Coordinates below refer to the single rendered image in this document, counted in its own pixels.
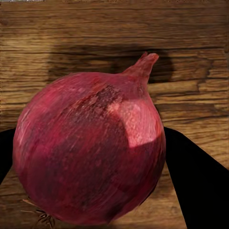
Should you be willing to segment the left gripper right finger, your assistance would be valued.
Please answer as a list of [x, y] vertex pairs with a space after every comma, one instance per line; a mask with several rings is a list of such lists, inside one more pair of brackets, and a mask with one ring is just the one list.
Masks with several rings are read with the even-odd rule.
[[179, 131], [164, 132], [166, 163], [187, 229], [229, 229], [229, 171]]

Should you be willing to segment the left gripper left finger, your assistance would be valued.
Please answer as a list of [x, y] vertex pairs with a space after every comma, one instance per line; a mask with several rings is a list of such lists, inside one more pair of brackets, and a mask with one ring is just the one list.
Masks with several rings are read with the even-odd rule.
[[13, 137], [16, 128], [0, 132], [0, 184], [12, 166]]

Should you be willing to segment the vidalia onion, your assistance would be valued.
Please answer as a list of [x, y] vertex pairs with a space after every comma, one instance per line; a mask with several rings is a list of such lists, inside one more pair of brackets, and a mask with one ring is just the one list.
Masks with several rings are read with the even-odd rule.
[[28, 102], [13, 137], [12, 166], [32, 201], [23, 200], [42, 210], [21, 211], [48, 220], [51, 229], [55, 218], [109, 225], [155, 190], [166, 137], [147, 89], [159, 56], [147, 54], [123, 73], [64, 75]]

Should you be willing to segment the cutting board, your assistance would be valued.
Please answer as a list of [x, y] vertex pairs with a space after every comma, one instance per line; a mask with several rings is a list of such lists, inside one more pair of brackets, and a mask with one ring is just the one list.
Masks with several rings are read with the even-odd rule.
[[[16, 128], [24, 107], [54, 80], [123, 73], [145, 52], [159, 56], [147, 89], [163, 127], [229, 171], [229, 0], [0, 2], [0, 132]], [[0, 184], [0, 229], [32, 229], [43, 218], [35, 214], [41, 208], [23, 199], [32, 201], [11, 166]], [[187, 229], [166, 161], [139, 205], [109, 225], [55, 218], [54, 226], [53, 216], [51, 223], [53, 229]], [[51, 229], [42, 220], [33, 229]]]

